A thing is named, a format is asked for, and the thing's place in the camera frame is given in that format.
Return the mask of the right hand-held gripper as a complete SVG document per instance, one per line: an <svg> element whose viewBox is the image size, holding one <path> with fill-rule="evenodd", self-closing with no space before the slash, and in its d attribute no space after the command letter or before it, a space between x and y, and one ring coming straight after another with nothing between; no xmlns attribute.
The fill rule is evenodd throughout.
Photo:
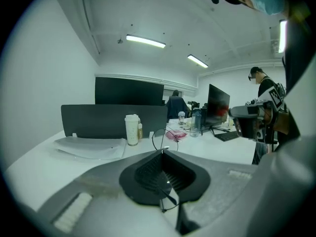
<svg viewBox="0 0 316 237"><path fill-rule="evenodd" d="M274 125L283 107L284 99L272 86L253 104L230 108L228 115L239 137L255 142L275 142Z"/></svg>

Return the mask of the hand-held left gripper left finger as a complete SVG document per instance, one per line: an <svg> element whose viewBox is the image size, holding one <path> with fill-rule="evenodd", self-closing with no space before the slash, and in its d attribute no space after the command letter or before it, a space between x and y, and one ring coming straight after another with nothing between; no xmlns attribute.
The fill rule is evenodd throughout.
<svg viewBox="0 0 316 237"><path fill-rule="evenodd" d="M39 215L64 234L161 234L163 215L159 207L135 203L119 184L126 167L149 155L90 169L51 196Z"/></svg>

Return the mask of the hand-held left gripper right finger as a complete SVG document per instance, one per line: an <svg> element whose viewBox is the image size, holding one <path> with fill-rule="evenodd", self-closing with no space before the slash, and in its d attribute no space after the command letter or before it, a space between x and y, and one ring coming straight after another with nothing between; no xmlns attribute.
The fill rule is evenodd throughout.
<svg viewBox="0 0 316 237"><path fill-rule="evenodd" d="M210 184L201 198L183 205L190 221L207 226L221 216L241 195L257 169L256 165L228 163L172 151L175 155L204 168Z"/></svg>

